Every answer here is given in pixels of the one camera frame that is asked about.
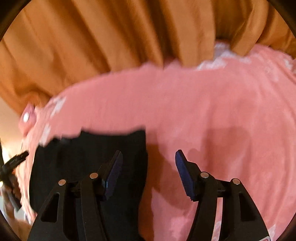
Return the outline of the black garment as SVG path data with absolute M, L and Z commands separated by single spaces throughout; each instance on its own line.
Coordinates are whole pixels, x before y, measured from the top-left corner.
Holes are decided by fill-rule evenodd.
M 138 207 L 147 177 L 143 130 L 117 136 L 81 132 L 75 138 L 54 138 L 46 146 L 38 146 L 29 184 L 31 208 L 38 215 L 60 180 L 82 180 L 109 162 L 116 151 L 123 156 L 121 172 L 112 196 L 101 202 L 107 240 L 141 240 Z

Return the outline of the pink pillow with white dot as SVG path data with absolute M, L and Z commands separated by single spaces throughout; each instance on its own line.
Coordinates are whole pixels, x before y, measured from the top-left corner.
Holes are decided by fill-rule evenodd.
M 18 128 L 23 137 L 26 137 L 29 131 L 34 127 L 37 121 L 37 116 L 35 113 L 35 106 L 32 104 L 27 104 L 25 107 L 20 120 L 18 122 Z

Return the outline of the pink blanket with white bows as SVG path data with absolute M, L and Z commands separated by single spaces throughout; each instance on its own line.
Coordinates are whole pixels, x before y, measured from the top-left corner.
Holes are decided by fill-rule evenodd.
M 139 212 L 146 240 L 185 240 L 195 204 L 184 192 L 175 152 L 217 179 L 242 181 L 276 240 L 295 214 L 295 60 L 256 45 L 245 57 L 215 45 L 195 68 L 173 61 L 100 75 L 29 110 L 17 171 L 29 223 L 29 175 L 38 145 L 81 131 L 128 133 L 145 128 L 149 170 Z

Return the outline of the orange curtain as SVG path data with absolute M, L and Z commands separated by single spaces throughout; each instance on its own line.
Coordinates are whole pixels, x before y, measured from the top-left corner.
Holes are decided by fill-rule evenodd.
M 1 98 L 17 113 L 87 78 L 151 61 L 194 67 L 225 40 L 295 56 L 295 36 L 268 1 L 1 1 Z

